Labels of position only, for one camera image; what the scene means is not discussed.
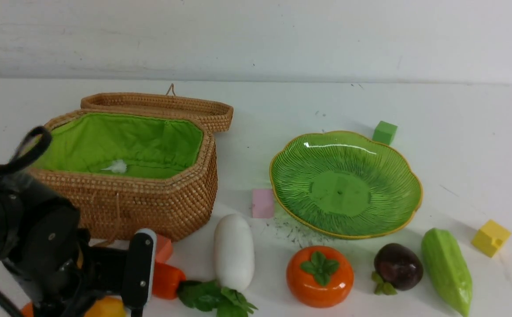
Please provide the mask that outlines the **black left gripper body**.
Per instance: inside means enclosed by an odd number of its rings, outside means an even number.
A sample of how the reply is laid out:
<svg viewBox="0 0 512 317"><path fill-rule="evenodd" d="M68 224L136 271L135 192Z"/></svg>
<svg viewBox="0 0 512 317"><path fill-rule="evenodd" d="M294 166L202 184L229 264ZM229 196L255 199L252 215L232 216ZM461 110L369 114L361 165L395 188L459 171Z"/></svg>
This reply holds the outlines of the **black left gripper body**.
<svg viewBox="0 0 512 317"><path fill-rule="evenodd" d="M92 247L88 229L55 245L45 239L28 251L15 247L2 261L39 317L82 317L99 300L119 295L127 251Z"/></svg>

